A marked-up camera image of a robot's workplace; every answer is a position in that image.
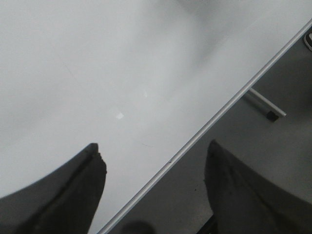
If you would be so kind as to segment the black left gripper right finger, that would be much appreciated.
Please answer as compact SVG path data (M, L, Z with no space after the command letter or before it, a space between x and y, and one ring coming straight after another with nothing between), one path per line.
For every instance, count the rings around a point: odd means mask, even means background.
M273 184L212 140L205 162L220 234L310 234L312 205Z

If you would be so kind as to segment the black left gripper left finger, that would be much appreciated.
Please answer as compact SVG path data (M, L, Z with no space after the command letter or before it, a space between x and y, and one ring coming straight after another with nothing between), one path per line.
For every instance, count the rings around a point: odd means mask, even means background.
M2 234L86 234L107 168L91 143L61 167L0 200Z

